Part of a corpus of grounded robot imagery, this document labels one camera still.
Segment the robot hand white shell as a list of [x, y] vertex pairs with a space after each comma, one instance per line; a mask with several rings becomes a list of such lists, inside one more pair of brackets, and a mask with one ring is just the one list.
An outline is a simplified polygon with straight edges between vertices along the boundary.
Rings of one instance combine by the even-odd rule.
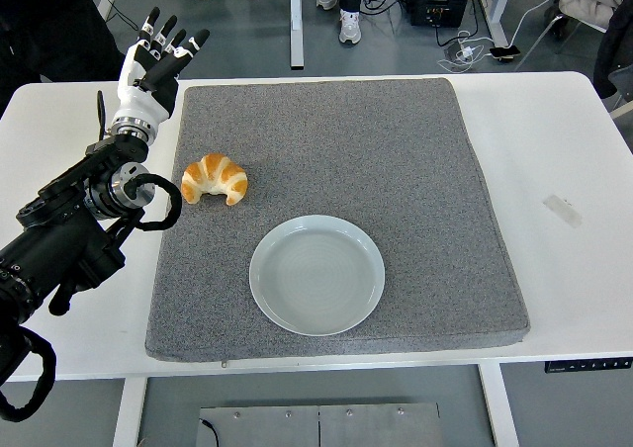
[[126, 52], [117, 89], [120, 107], [114, 117], [115, 121], [141, 120], [153, 130], [172, 116], [177, 78], [210, 36], [209, 30], [202, 29], [187, 38], [181, 30], [169, 38], [177, 18], [170, 17], [158, 28], [159, 15], [157, 7], [151, 10]]

